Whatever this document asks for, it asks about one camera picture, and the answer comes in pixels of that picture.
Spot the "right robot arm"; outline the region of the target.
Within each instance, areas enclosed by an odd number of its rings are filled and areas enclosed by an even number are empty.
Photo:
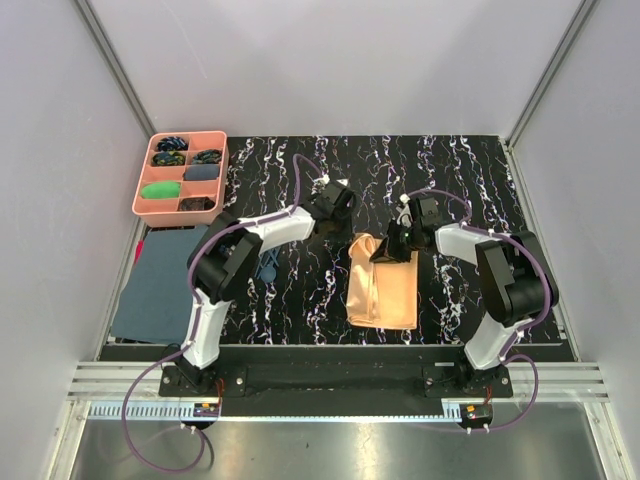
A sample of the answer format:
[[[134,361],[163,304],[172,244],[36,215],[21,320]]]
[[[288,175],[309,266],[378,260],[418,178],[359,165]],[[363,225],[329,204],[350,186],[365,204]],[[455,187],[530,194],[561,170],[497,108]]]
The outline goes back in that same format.
[[[417,190],[400,202],[369,261],[407,263],[412,253],[429,251],[476,267],[485,315],[453,374],[460,393],[476,396],[490,383],[488,371],[504,365],[511,347],[557,304],[556,282],[532,232],[473,227],[471,206],[442,190]]]

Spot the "blue patterned roll top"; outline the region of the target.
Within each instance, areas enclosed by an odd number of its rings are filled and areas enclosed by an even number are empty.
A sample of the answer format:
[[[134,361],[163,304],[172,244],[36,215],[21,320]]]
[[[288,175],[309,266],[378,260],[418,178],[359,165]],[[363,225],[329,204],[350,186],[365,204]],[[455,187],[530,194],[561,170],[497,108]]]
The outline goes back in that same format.
[[[187,151],[188,141],[180,136],[166,136],[157,142],[155,150],[158,152]]]

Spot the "blue yellow patterned roll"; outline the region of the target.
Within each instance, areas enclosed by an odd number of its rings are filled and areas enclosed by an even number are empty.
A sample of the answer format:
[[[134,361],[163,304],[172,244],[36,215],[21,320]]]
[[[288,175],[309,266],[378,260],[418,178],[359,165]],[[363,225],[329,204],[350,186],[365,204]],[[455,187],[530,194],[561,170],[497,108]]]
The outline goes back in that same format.
[[[183,166],[185,163],[186,157],[176,151],[157,152],[151,159],[151,165],[153,167]]]

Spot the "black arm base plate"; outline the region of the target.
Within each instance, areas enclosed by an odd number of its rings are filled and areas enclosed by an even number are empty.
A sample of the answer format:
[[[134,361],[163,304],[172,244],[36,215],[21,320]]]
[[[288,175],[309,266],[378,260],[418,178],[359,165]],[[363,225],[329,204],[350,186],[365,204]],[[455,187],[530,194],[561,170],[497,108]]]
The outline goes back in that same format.
[[[474,373],[461,347],[447,346],[230,346],[209,367],[180,358],[163,368],[162,397],[222,393],[249,397],[263,392],[366,391],[426,398],[508,399],[506,367]]]

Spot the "aluminium post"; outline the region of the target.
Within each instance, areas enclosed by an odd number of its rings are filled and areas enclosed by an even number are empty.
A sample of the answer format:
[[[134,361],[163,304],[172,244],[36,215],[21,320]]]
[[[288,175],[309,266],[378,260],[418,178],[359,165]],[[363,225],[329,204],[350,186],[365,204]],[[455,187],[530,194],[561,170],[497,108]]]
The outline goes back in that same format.
[[[598,0],[579,2],[514,127],[505,138],[507,147],[514,148],[517,145],[598,5]]]
[[[109,70],[127,106],[142,131],[148,137],[155,134],[157,130],[143,106],[133,83],[127,75],[116,49],[113,46],[97,12],[95,11],[92,2],[87,0],[71,0],[71,4],[78,13],[83,25],[96,45],[107,69]]]

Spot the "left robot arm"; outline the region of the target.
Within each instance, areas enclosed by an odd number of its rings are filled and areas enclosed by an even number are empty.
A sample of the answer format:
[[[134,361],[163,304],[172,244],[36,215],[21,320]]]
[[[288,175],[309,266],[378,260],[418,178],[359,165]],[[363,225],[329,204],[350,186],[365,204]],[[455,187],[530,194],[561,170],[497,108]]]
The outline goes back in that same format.
[[[181,350],[188,364],[181,384],[196,396],[215,386],[211,365],[220,354],[228,309],[257,269],[261,256],[292,242],[349,228],[356,204],[348,181],[320,181],[320,189],[300,205],[251,218],[220,213],[187,260],[192,308]]]

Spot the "peach cloth napkin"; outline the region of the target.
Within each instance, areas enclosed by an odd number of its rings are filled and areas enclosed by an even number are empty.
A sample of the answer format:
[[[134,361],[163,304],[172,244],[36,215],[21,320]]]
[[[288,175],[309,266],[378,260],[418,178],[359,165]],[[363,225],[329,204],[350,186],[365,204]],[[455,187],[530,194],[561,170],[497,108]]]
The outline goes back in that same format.
[[[403,263],[374,263],[380,239],[360,233],[349,247],[348,322],[356,327],[413,330],[418,324],[418,253]]]

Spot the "aluminium frame rail front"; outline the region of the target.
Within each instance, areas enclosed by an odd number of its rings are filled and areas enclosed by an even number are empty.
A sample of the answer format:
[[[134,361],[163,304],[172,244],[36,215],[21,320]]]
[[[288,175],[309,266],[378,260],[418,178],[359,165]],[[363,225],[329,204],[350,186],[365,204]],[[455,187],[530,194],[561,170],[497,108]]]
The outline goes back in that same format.
[[[141,363],[83,363],[69,398],[86,401],[88,415],[100,420],[179,420],[186,422],[459,423],[501,404],[518,412],[536,403],[606,403],[600,369],[593,363],[526,362],[507,367],[513,387],[508,399],[426,398],[416,394],[366,391],[263,392],[242,398],[222,393],[162,397],[163,369],[145,374]]]

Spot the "black marble pattern mat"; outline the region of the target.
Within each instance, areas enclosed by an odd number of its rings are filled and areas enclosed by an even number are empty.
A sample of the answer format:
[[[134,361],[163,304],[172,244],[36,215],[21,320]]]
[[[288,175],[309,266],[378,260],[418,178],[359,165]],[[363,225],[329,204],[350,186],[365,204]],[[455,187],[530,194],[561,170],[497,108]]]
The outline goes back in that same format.
[[[355,232],[381,237],[399,196],[442,191],[458,219],[470,203],[473,224],[518,232],[527,223],[502,145],[495,136],[250,136],[228,142],[226,210],[271,213],[305,197],[314,172],[347,179],[357,195]],[[283,247],[273,283],[249,280],[229,309],[226,344],[458,345],[484,313],[475,269],[450,257],[419,258],[419,323],[413,330],[352,326],[346,317],[348,244],[315,237]]]

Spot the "right rear aluminium post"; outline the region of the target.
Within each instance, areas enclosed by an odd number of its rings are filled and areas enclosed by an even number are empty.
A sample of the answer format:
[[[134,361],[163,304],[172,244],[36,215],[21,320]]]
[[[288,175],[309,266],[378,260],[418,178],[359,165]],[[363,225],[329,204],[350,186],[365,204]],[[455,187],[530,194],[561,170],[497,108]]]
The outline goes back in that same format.
[[[505,138],[507,147],[514,148],[517,145],[598,5],[598,0],[579,2],[514,127]]]

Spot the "grey folded cloth in tray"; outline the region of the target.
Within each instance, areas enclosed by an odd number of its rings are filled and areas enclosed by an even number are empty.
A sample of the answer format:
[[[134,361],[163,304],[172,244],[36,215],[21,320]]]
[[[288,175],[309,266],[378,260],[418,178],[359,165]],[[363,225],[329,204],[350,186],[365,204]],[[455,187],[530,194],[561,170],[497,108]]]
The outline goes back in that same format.
[[[220,176],[220,166],[217,164],[190,165],[183,175],[184,181],[212,181]]]

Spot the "blue grey folded napkin stack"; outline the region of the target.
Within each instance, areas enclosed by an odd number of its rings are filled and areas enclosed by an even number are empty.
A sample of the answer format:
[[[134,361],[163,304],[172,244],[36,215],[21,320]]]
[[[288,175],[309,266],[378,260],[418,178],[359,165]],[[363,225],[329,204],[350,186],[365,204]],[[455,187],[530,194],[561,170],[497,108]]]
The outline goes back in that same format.
[[[206,230],[198,226],[147,233],[120,294],[113,337],[165,345],[185,339],[193,300],[187,260]]]

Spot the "green rolled cloth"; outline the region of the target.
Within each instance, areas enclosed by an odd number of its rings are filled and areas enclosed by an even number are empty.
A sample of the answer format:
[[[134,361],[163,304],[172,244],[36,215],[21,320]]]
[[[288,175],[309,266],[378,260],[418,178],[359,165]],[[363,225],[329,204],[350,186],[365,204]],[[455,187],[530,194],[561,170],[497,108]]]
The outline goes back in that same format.
[[[176,181],[153,182],[143,186],[139,191],[139,196],[148,200],[162,200],[178,198],[180,195],[181,183]]]

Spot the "dark patterned cloth roll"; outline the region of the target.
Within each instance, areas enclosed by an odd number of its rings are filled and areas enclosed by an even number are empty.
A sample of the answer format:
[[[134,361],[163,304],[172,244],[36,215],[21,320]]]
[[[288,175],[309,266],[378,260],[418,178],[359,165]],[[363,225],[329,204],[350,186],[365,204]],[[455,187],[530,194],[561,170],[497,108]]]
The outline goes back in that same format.
[[[180,200],[178,210],[183,212],[189,211],[207,211],[215,207],[215,202],[208,197],[190,197]]]

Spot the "left rear aluminium post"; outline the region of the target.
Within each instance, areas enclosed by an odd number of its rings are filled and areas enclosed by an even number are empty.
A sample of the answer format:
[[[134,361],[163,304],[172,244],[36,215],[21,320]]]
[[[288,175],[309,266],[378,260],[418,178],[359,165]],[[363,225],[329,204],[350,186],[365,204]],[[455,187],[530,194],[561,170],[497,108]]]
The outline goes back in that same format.
[[[148,137],[155,134],[157,130],[143,106],[133,83],[127,75],[116,49],[113,46],[97,12],[95,11],[92,2],[87,0],[71,0],[71,4],[78,13],[83,25],[96,45],[107,69],[109,70],[127,106],[142,131]]]

